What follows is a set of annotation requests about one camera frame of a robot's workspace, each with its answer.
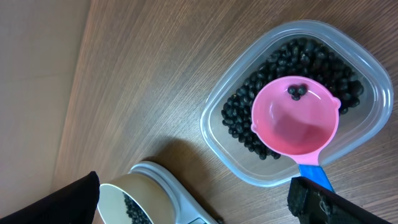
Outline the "pink scoop blue handle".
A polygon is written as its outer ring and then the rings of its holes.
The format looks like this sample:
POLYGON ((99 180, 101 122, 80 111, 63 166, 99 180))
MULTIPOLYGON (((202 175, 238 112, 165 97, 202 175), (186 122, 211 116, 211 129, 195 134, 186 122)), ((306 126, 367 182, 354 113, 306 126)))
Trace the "pink scoop blue handle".
POLYGON ((278 78, 263 87, 251 109, 251 130, 271 150, 293 159, 300 175, 333 190, 319 155, 335 137, 341 101, 320 83, 305 77, 278 78), (287 89, 307 86, 294 101, 287 89))

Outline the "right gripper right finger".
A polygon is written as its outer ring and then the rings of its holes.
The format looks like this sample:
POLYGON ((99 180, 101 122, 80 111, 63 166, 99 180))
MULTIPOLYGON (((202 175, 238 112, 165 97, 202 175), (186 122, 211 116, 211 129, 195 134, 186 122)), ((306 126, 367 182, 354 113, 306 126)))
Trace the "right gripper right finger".
POLYGON ((301 224, 390 224, 305 177, 294 177, 288 209, 301 224))

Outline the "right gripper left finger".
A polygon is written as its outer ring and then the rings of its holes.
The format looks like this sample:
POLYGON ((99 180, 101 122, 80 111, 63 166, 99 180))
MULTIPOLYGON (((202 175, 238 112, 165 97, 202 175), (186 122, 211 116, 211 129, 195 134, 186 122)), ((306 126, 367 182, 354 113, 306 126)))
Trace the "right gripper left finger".
POLYGON ((1 224, 92 224, 100 197, 100 180, 95 171, 1 218, 1 224))

